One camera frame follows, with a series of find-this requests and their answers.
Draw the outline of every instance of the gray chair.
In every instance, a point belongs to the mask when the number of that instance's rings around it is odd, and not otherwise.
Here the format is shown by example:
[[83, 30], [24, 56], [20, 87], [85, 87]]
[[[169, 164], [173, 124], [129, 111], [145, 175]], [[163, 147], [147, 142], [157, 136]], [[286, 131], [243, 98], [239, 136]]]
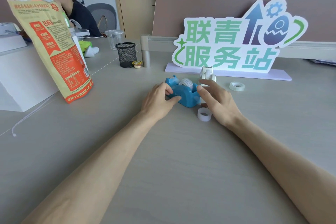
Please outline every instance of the gray chair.
[[91, 12], [97, 24], [102, 15], [106, 16], [107, 27], [105, 26], [105, 19], [103, 19], [99, 27], [100, 32], [105, 32], [106, 30], [109, 29], [117, 29], [117, 14], [112, 5], [105, 3], [97, 3], [88, 5], [87, 9]]

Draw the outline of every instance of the gray table surface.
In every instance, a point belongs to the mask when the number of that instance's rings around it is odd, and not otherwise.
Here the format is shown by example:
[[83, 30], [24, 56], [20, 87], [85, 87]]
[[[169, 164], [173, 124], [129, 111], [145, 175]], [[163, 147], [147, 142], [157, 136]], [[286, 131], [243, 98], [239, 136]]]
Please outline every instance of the gray table surface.
[[[67, 104], [58, 92], [34, 115], [0, 111], [0, 223], [20, 223], [66, 176], [120, 130], [151, 87], [170, 77], [169, 52], [150, 68], [125, 69], [106, 39], [86, 59], [94, 87]], [[241, 112], [279, 141], [336, 175], [336, 68], [276, 59], [292, 82], [218, 77], [246, 85], [232, 95]], [[177, 74], [197, 82], [197, 75]], [[231, 132], [197, 107], [177, 104], [148, 133], [102, 223], [307, 223], [283, 190]]]

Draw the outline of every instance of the black mesh pen holder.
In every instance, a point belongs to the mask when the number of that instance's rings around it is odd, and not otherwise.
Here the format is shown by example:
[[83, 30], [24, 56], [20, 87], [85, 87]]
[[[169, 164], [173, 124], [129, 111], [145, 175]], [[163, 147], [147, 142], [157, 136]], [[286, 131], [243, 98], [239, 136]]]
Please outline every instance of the black mesh pen holder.
[[118, 50], [119, 62], [121, 67], [133, 67], [132, 62], [137, 60], [135, 53], [135, 43], [115, 44]]

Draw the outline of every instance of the green chinese character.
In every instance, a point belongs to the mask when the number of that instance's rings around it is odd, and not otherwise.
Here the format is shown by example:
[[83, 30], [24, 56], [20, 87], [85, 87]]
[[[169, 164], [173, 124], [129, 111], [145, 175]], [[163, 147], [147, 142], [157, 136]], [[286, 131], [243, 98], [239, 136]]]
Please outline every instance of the green chinese character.
[[207, 61], [210, 58], [210, 46], [198, 46], [196, 49], [196, 63], [195, 66], [202, 67], [202, 66], [208, 66]]
[[200, 41], [202, 41], [203, 39], [205, 40], [205, 43], [209, 43], [209, 39], [207, 35], [210, 35], [210, 31], [207, 31], [207, 28], [211, 27], [211, 23], [210, 21], [207, 21], [206, 24], [204, 24], [204, 21], [199, 21], [199, 25], [200, 28], [202, 28], [201, 31], [197, 31], [197, 35], [200, 35], [200, 37], [197, 39], [197, 43], [199, 43]]
[[241, 21], [217, 21], [217, 27], [215, 28], [216, 38], [215, 44], [218, 42], [229, 42], [230, 44], [234, 44], [237, 36], [237, 32], [240, 31]]
[[259, 54], [259, 51], [257, 51], [257, 48], [252, 48], [252, 50], [250, 51], [247, 51], [247, 54], [254, 54], [252, 56], [252, 59], [250, 60], [250, 55], [246, 55], [246, 59], [245, 59], [245, 65], [242, 65], [241, 67], [242, 68], [253, 68], [254, 65], [254, 61], [255, 61], [255, 58], [257, 57], [257, 55]]
[[[276, 55], [277, 52], [272, 52], [272, 48], [267, 48], [266, 53], [263, 58], [257, 59], [257, 62], [255, 63], [253, 69], [254, 70], [267, 70], [269, 65], [271, 64], [272, 59], [269, 59], [269, 55]], [[260, 62], [266, 62], [265, 66], [260, 67]]]
[[196, 42], [197, 25], [198, 21], [187, 21], [187, 42]]
[[195, 46], [187, 46], [187, 55], [185, 57], [185, 66], [188, 66], [190, 61], [190, 66], [194, 66], [195, 60]]
[[[217, 55], [214, 57], [215, 62], [218, 62], [218, 63], [215, 64], [213, 67], [219, 67], [223, 65], [224, 63], [232, 63], [232, 65], [228, 66], [227, 68], [236, 68], [238, 60], [240, 60], [240, 57], [235, 56], [233, 54], [235, 54], [239, 50], [240, 50], [239, 47], [222, 47], [218, 49], [216, 53], [221, 52], [222, 55]], [[236, 60], [229, 60], [227, 59], [227, 57], [236, 59]]]

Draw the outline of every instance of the plastic ring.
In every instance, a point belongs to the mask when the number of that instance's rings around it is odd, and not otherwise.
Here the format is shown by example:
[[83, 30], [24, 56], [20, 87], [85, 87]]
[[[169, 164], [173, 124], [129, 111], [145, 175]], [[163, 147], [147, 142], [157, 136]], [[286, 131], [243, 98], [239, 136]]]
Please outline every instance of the plastic ring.
[[208, 108], [202, 107], [202, 108], [198, 109], [197, 117], [201, 121], [209, 121], [209, 120], [211, 120], [211, 116], [212, 116], [212, 112]]
[[192, 82], [190, 79], [188, 79], [188, 78], [184, 78], [184, 79], [182, 79], [182, 80], [179, 82], [179, 85], [187, 86], [187, 87], [191, 88], [191, 90], [194, 89], [193, 82]]
[[234, 91], [243, 91], [245, 89], [245, 85], [240, 82], [230, 82], [229, 87]]

